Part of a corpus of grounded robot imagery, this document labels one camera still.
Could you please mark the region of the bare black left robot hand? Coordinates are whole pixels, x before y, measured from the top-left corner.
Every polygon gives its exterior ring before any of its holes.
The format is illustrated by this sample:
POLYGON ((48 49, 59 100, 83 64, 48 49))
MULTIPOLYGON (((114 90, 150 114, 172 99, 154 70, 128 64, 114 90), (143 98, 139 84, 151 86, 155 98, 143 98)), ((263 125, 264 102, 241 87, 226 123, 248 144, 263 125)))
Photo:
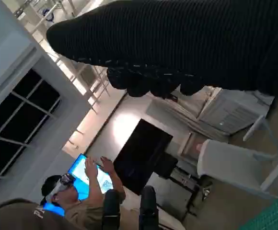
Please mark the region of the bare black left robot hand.
MULTIPOLYGON (((159 211, 156 204, 156 193, 152 186, 143 188, 139 208, 139 230, 158 230, 159 211)), ((120 196, 117 190, 105 193, 101 229, 117 230, 121 224, 120 196)))

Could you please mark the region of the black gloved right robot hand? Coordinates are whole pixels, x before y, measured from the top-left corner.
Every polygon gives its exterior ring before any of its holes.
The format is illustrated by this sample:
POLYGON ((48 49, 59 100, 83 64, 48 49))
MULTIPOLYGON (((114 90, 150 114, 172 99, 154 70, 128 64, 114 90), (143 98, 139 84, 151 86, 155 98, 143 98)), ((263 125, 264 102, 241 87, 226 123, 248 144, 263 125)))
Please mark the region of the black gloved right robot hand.
POLYGON ((278 97, 278 0, 116 0, 46 37, 133 97, 205 86, 278 97))

